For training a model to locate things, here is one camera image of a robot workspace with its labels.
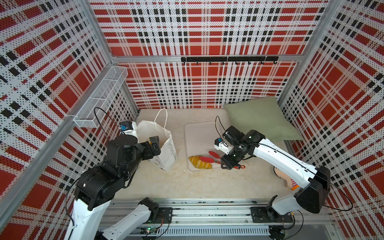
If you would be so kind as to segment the green cushion pillow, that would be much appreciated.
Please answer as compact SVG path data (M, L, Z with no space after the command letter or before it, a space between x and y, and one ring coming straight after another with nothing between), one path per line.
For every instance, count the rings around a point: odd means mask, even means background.
M256 130L272 142L302 140L298 130L286 120L272 96L225 105L231 125L246 134Z

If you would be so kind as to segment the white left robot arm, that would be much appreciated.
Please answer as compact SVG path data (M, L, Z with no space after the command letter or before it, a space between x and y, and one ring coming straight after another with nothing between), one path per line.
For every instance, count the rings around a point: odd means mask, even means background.
M123 240L147 221L155 221L159 204L149 197L111 227L100 230L103 215L115 197L132 183L139 164L161 153L159 137L139 143L133 135L119 135L107 144L104 160L88 169L76 180L73 212L66 240Z

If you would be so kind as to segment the red silicone metal tongs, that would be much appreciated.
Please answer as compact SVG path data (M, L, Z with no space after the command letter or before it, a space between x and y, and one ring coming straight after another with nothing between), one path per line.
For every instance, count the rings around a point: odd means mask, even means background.
M218 153L209 151L209 155L210 155L209 157L200 157L200 160L205 163L210 163L210 164L215 163L225 168L227 167L225 164L222 163L221 156Z

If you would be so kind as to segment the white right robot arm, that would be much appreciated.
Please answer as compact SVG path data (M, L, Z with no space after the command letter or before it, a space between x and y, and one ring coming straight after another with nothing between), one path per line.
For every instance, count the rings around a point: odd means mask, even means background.
M331 190L330 170L314 167L293 157L256 130L243 134L231 126L215 140L215 149L224 153L221 157L222 169L238 167L245 155L250 155L273 165L299 186L290 195L271 198L266 214L273 220L298 210L318 214Z

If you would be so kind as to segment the striped croissant bread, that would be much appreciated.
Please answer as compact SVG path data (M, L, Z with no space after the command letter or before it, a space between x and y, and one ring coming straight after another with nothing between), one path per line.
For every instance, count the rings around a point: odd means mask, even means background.
M189 161L196 169L211 169L212 165L210 163L206 163L201 161L201 156L191 156L189 157Z

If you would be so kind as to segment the beige plastic tray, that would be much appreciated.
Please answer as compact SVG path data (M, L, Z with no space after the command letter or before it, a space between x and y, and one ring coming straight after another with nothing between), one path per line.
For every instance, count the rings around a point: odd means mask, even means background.
M184 131L187 166L191 172L203 171L203 169L195 168L190 162L189 157L202 156L219 160L210 155L209 152L215 152L220 157L225 154L222 151L215 149L215 140L219 137L215 128L215 122L187 124L184 127Z

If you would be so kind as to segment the white paper gift bag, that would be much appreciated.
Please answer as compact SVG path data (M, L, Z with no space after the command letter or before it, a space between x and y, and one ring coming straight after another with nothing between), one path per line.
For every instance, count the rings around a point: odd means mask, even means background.
M138 137L140 142L150 142L150 137L159 137L161 152L157 156L150 157L149 162L166 172L168 172L178 160L172 133L166 129L167 120L167 110L161 109L153 121L141 121L138 124Z

